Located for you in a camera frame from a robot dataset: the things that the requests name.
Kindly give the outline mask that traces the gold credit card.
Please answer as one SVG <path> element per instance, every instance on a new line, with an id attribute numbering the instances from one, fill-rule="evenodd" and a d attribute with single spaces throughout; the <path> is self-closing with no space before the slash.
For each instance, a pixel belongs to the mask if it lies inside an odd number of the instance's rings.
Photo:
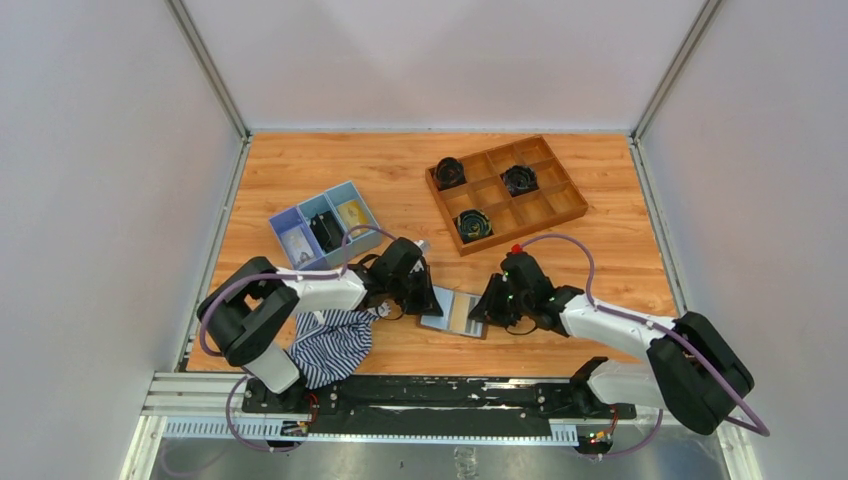
<path id="1" fill-rule="evenodd" d="M 448 316 L 448 330 L 451 333 L 469 337 L 481 337 L 483 335 L 483 324 L 470 317 L 470 313 L 478 301 L 479 297 L 476 295 L 460 292 L 454 294 Z"/>

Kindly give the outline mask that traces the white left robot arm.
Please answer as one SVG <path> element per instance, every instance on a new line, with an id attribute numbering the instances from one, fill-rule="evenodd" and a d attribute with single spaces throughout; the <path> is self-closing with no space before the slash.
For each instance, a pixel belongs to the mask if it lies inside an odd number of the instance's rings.
<path id="1" fill-rule="evenodd" d="M 300 367 L 275 341 L 285 322 L 300 314 L 371 313 L 385 302 L 407 307 L 430 298 L 428 247 L 425 240 L 398 237 L 371 260 L 316 271 L 254 257 L 198 307 L 200 348 L 259 380 L 279 411 L 296 412 L 307 389 Z"/>

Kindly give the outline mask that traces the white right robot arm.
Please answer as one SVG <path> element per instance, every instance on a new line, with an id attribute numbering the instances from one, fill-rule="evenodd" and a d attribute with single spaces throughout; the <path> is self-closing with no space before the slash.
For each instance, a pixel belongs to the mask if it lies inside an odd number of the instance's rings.
<path id="1" fill-rule="evenodd" d="M 704 315 L 647 315 L 601 302 L 588 288 L 554 285 L 526 252 L 507 254 L 469 316 L 503 327 L 527 317 L 541 330 L 636 358 L 634 364 L 598 358 L 574 375 L 571 403 L 584 417 L 596 417 L 610 404 L 641 405 L 665 410 L 689 430 L 709 435 L 755 386 Z"/>

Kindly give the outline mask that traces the brown leather card holder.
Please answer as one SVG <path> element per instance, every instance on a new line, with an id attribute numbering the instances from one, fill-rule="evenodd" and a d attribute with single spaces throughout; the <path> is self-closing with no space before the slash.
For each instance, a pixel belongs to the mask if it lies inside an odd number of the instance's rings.
<path id="1" fill-rule="evenodd" d="M 479 340 L 486 338 L 488 326 L 470 318 L 470 312 L 481 299 L 480 295 L 438 286 L 434 287 L 434 293 L 442 314 L 421 315 L 419 327 Z"/>

